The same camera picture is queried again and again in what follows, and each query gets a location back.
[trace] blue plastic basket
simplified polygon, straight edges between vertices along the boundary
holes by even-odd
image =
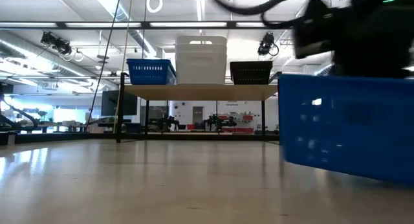
[[[414,82],[281,75],[288,162],[414,184]]]
[[[173,85],[175,71],[169,60],[127,59],[133,85]]]

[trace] floor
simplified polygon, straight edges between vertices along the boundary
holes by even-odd
[[[0,223],[414,223],[414,189],[262,142],[82,140],[0,150]]]

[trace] hanging rope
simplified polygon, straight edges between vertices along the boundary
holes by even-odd
[[[131,22],[131,12],[132,12],[132,0],[129,2],[129,14],[128,14],[128,24],[127,24],[127,36],[125,37],[125,48],[124,48],[124,58],[122,58],[122,70],[121,74],[124,72],[125,68],[125,58],[127,56],[127,44],[128,44],[128,30],[129,30],[129,23]],[[115,123],[118,121],[118,109],[119,109],[119,99],[121,98],[121,92],[118,92],[118,101],[116,103],[116,112],[115,112],[115,121],[114,121],[114,128],[113,133],[115,133]]]
[[[92,107],[91,107],[91,114],[89,115],[88,121],[86,122],[86,130],[88,129],[89,122],[91,121],[91,116],[92,116],[92,113],[93,113],[93,107],[95,105],[96,95],[98,94],[99,84],[101,82],[102,74],[103,74],[103,71],[104,71],[104,67],[105,67],[105,63],[106,63],[106,58],[107,58],[107,55],[108,55],[108,48],[109,48],[109,44],[111,42],[112,32],[114,30],[114,24],[115,24],[115,20],[116,20],[116,14],[118,13],[119,3],[120,2],[121,2],[121,0],[118,0],[118,3],[116,4],[115,14],[114,14],[114,18],[112,20],[112,27],[111,27],[111,31],[109,32],[108,42],[106,44],[105,57],[103,58],[104,61],[102,63],[101,73],[99,75],[98,84],[96,85],[95,94],[93,96]]]

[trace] table top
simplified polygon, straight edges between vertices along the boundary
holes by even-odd
[[[276,85],[127,85],[125,92],[146,100],[264,101]]]

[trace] computer monitor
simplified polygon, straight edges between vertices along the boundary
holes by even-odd
[[[115,116],[119,91],[102,92],[101,116]],[[124,115],[136,115],[138,99],[129,93],[124,93]]]

